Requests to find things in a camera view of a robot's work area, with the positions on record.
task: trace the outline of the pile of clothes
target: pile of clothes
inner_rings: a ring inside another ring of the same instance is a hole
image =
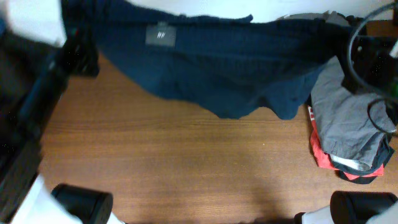
[[[391,139],[377,130],[369,119],[370,102],[375,93],[353,95],[341,83],[345,73],[337,57],[321,72],[307,101],[313,126],[312,150],[321,168],[339,170],[342,179],[369,184],[384,174],[393,148]],[[382,102],[370,111],[370,117],[382,129],[395,132],[396,109]]]

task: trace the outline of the black cylindrical object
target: black cylindrical object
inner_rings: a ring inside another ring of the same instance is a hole
[[[392,193],[335,192],[330,200],[331,217],[336,224],[365,224],[396,201]]]
[[[110,193],[60,184],[51,194],[83,224],[106,224],[112,212],[113,196]]]

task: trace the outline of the white object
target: white object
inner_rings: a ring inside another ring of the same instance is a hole
[[[398,223],[398,203],[395,203],[387,211],[375,215],[366,224],[396,224]]]
[[[0,0],[0,7],[14,34],[54,47],[66,42],[61,0]]]
[[[330,206],[315,212],[307,212],[302,217],[303,224],[335,224],[331,218]]]
[[[210,15],[240,18],[250,14],[253,22],[271,22],[286,15],[337,11],[345,16],[367,16],[394,0],[127,0],[138,6],[187,16]],[[392,19],[392,11],[375,19]]]
[[[50,194],[39,175],[19,207],[11,224],[82,224],[79,218],[69,214]],[[108,224],[124,224],[112,213]]]
[[[366,165],[360,161],[357,161],[354,159],[344,159],[344,158],[341,158],[341,157],[338,157],[338,156],[335,156],[332,154],[329,154],[329,155],[330,155],[330,159],[332,161],[337,162],[339,164],[343,164],[345,166],[348,166],[354,170],[366,171],[366,168],[370,169],[370,167],[368,165]]]

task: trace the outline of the wooden surface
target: wooden surface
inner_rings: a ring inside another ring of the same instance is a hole
[[[125,222],[249,222],[316,210],[336,190],[398,195],[397,155],[371,185],[318,168],[304,107],[291,121],[265,108],[222,120],[100,64],[96,80],[71,80],[43,138],[40,171],[50,189],[66,182],[112,192]]]
[[[368,32],[380,37],[398,37],[398,28],[392,21],[373,21],[367,25]]]

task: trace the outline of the gray fabric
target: gray fabric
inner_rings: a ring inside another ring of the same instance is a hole
[[[291,16],[282,17],[281,19],[324,19],[327,23],[336,24],[339,26],[349,26],[349,22],[341,15],[339,15],[336,11],[333,11],[331,14],[328,12],[320,14],[320,13],[303,13],[296,14]]]
[[[341,86],[344,72],[337,57],[321,72],[311,92],[322,149],[331,155],[357,161],[358,170],[369,170],[384,134],[370,122],[368,104],[377,99],[374,93],[352,95]],[[396,128],[386,113],[384,103],[371,110],[371,117],[382,128]]]

